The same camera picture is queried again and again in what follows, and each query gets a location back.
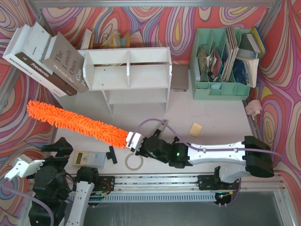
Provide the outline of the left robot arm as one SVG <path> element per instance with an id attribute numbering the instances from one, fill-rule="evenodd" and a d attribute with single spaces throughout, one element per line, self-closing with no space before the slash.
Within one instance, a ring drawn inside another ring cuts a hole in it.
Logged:
<path id="1" fill-rule="evenodd" d="M 73 151 L 71 144 L 64 137 L 55 143 L 42 146 L 43 152 L 55 152 L 55 156 L 43 159 L 42 166 L 37 172 L 28 176 L 33 179 L 32 190 L 35 198 L 46 204 L 51 213 L 37 202 L 32 202 L 29 210 L 29 220 L 32 226 L 57 226 L 63 222 L 66 200 L 72 191 L 67 182 L 68 173 L 64 169 Z M 97 168 L 81 167 L 73 184 L 76 186 L 76 197 L 67 220 L 68 226 L 81 226 L 85 218 L 87 204 L 92 191 L 100 184 Z"/>

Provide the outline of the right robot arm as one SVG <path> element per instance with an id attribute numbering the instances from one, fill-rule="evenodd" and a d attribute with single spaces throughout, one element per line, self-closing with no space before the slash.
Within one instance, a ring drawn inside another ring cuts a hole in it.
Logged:
<path id="1" fill-rule="evenodd" d="M 156 136 L 145 138 L 138 153 L 170 167 L 184 169 L 203 163 L 216 163 L 215 181 L 233 183 L 247 176 L 274 176 L 270 146 L 253 136 L 227 145 L 168 143 Z"/>

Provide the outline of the orange microfiber duster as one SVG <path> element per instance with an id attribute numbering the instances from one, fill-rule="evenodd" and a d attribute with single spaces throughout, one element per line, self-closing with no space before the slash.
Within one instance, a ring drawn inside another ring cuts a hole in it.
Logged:
<path id="1" fill-rule="evenodd" d="M 88 137 L 94 137 L 117 148 L 126 147 L 128 132 L 111 124 L 95 121 L 62 108 L 32 100 L 27 104 L 30 117 L 47 122 L 58 129 L 69 129 Z"/>

